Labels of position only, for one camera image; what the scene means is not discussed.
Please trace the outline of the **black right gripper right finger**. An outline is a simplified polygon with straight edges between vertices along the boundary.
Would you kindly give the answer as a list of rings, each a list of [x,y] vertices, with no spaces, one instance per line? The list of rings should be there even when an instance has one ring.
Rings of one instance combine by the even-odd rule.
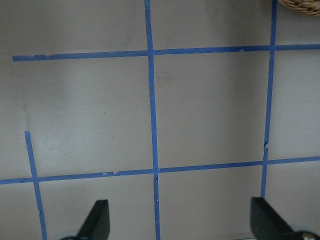
[[[250,199],[250,230],[257,240],[318,240],[319,235],[293,230],[262,197]]]

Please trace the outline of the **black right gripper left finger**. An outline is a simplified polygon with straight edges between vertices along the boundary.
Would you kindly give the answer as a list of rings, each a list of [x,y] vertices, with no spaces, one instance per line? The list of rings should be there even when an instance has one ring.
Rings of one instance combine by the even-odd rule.
[[[107,199],[97,200],[80,230],[74,236],[63,240],[108,240],[110,236],[110,211]]]

